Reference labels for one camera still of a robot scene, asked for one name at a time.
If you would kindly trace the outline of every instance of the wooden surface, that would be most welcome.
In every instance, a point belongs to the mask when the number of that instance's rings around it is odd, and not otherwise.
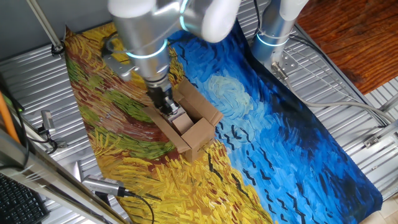
[[[380,211],[374,212],[360,224],[398,224],[398,195],[386,200]]]
[[[363,94],[398,76],[398,0],[310,0],[298,23]]]

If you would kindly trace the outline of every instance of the starry night painting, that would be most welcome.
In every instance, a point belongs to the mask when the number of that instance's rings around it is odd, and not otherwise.
[[[148,200],[157,222],[359,223],[380,210],[380,192],[251,55],[238,23],[217,44],[185,31],[168,38],[172,85],[187,77],[224,114],[192,163],[141,111],[151,104],[143,80],[124,82],[102,61],[102,39],[114,31],[68,31],[68,73],[103,175]],[[118,201],[134,222],[150,223],[145,204]]]

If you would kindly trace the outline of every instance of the cardboard box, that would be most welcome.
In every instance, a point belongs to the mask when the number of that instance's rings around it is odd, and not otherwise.
[[[193,126],[192,120],[186,113],[181,114],[178,118],[175,118],[170,123],[179,135],[183,135]]]
[[[194,124],[184,133],[176,132],[155,108],[146,107],[142,110],[173,142],[177,151],[192,162],[200,157],[200,149],[214,140],[215,126],[221,121],[223,114],[185,78],[173,94],[174,100],[187,112]]]

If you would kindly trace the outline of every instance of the metal rod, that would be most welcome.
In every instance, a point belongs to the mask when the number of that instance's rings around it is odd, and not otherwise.
[[[22,164],[25,148],[0,129],[0,161],[3,164]],[[32,190],[45,195],[94,223],[126,223],[126,221],[101,201],[95,194],[71,176],[43,151],[29,153],[24,172],[12,168],[0,170],[4,175]]]
[[[395,96],[393,96],[390,100],[388,100],[380,107],[380,110],[383,112],[388,112],[397,105],[398,105],[398,94],[395,94]]]
[[[47,33],[48,37],[50,38],[52,44],[54,45],[55,50],[56,51],[61,50],[63,48],[61,40],[57,37],[49,20],[46,18],[43,10],[40,8],[39,4],[37,3],[37,0],[27,0],[27,3],[29,4],[33,13],[36,15],[36,18],[37,20],[39,20],[44,31]]]

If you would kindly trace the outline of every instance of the blue painted sky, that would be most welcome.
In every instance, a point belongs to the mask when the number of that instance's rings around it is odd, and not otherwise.
[[[238,24],[218,44],[169,38],[187,78],[224,118],[216,135],[232,166],[279,223],[359,223],[380,192],[288,89],[248,54]]]

